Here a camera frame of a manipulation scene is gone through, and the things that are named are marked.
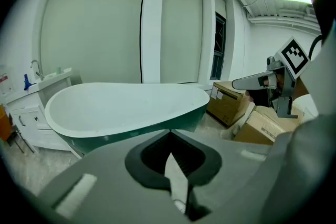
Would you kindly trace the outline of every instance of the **roller blind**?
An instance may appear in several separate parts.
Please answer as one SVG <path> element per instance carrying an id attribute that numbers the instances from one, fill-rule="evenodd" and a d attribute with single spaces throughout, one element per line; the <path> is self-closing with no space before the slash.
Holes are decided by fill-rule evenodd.
<path id="1" fill-rule="evenodd" d="M 79 70 L 83 82 L 139 83 L 141 0 L 49 0 L 41 31 L 44 74 Z"/>
<path id="2" fill-rule="evenodd" d="M 161 82 L 197 82 L 202 0 L 163 0 L 161 28 Z"/>
<path id="3" fill-rule="evenodd" d="M 226 19 L 226 9 L 224 0 L 215 0 L 216 12 L 222 15 Z"/>

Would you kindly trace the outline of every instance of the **green bathtub exterior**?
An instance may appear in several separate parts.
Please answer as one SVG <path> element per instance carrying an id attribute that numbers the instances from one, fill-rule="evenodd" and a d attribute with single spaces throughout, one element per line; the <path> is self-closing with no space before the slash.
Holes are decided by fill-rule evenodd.
<path id="1" fill-rule="evenodd" d="M 132 130 L 129 132 L 119 133 L 119 134 L 112 134 L 106 136 L 98 136 L 98 137 L 85 137 L 85 138 L 76 138 L 76 137 L 69 137 L 65 135 L 58 135 L 65 140 L 74 150 L 77 152 L 87 154 L 94 149 L 111 144 L 114 142 L 118 142 L 121 140 L 125 140 L 134 136 L 138 136 L 141 134 L 146 134 L 150 132 L 154 132 L 157 130 L 163 129 L 182 129 L 190 132 L 194 132 L 198 123 L 202 119 L 205 111 L 206 111 L 207 104 L 201 106 L 198 109 L 195 109 L 187 114 L 178 116 L 176 118 L 170 119 L 168 121 L 160 122 L 155 125 L 146 126 L 144 128 L 140 128 L 137 130 Z"/>

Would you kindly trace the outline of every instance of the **white pillar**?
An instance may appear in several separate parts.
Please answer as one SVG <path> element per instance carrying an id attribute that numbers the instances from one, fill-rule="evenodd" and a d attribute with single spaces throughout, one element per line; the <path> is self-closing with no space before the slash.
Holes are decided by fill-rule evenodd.
<path id="1" fill-rule="evenodd" d="M 160 83 L 162 0 L 143 0 L 141 72 L 143 83 Z"/>
<path id="2" fill-rule="evenodd" d="M 207 85 L 210 81 L 214 58 L 216 33 L 215 0 L 203 0 L 202 51 L 199 63 L 198 82 Z"/>
<path id="3" fill-rule="evenodd" d="M 234 0 L 226 0 L 226 40 L 224 48 L 224 62 L 221 80 L 227 81 L 230 77 L 235 45 L 235 10 Z"/>

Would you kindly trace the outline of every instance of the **bathroom vanity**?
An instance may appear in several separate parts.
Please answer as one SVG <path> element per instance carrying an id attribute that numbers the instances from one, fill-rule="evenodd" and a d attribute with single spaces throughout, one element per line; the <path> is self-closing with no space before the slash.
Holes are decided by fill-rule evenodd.
<path id="1" fill-rule="evenodd" d="M 28 90 L 14 92 L 5 99 L 7 109 L 20 130 L 23 139 L 35 151 L 35 147 L 53 150 L 72 151 L 78 154 L 61 139 L 48 125 L 45 118 L 45 106 L 48 100 L 58 91 L 71 86 L 72 69 L 61 74 L 46 75 L 38 79 Z"/>

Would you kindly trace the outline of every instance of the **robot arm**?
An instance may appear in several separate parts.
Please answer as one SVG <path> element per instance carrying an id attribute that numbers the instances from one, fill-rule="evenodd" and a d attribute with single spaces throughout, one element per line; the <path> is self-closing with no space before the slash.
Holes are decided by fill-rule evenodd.
<path id="1" fill-rule="evenodd" d="M 267 58 L 266 72 L 236 79 L 232 86 L 237 90 L 248 90 L 256 105 L 272 107 L 280 118 L 297 118 L 297 115 L 291 115 L 292 94 L 297 79 L 309 62 L 304 50 L 292 37 L 274 57 Z M 282 88 L 277 85 L 279 74 L 284 78 Z"/>

